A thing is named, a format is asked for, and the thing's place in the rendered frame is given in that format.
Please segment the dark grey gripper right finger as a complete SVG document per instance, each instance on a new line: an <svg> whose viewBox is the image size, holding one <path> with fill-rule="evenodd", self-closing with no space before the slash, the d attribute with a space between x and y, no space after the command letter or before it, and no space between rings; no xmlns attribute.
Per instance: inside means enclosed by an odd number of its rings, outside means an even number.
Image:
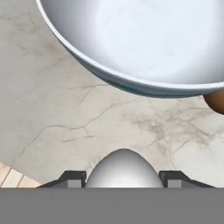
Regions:
<svg viewBox="0 0 224 224"><path fill-rule="evenodd" d="M160 171L158 176L165 188L212 188L211 185L188 178L182 171Z"/></svg>

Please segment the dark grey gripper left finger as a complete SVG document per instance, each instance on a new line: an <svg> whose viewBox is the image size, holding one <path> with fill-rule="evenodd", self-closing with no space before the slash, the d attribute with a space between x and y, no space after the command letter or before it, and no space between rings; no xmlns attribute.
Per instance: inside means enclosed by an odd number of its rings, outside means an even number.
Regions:
<svg viewBox="0 0 224 224"><path fill-rule="evenodd" d="M54 181L41 185L41 188L84 188L86 185L87 173L85 171L64 171L62 175Z"/></svg>

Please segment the white egg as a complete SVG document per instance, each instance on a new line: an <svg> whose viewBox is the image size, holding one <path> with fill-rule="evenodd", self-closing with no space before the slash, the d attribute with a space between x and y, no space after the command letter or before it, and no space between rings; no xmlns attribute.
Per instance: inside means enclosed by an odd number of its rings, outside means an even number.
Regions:
<svg viewBox="0 0 224 224"><path fill-rule="evenodd" d="M163 188L158 174L138 153L115 150L92 170L86 188Z"/></svg>

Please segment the white bowl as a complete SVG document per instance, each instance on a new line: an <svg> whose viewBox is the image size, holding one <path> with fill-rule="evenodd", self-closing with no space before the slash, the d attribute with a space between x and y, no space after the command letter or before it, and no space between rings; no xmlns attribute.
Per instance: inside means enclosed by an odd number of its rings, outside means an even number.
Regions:
<svg viewBox="0 0 224 224"><path fill-rule="evenodd" d="M135 95L224 89L224 0L36 0L55 38L90 73Z"/></svg>

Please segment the brown egg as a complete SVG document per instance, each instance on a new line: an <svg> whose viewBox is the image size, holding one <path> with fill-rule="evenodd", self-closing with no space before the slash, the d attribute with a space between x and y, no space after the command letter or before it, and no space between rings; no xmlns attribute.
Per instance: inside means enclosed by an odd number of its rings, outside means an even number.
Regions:
<svg viewBox="0 0 224 224"><path fill-rule="evenodd" d="M203 96L206 104L216 113L224 115L224 90Z"/></svg>

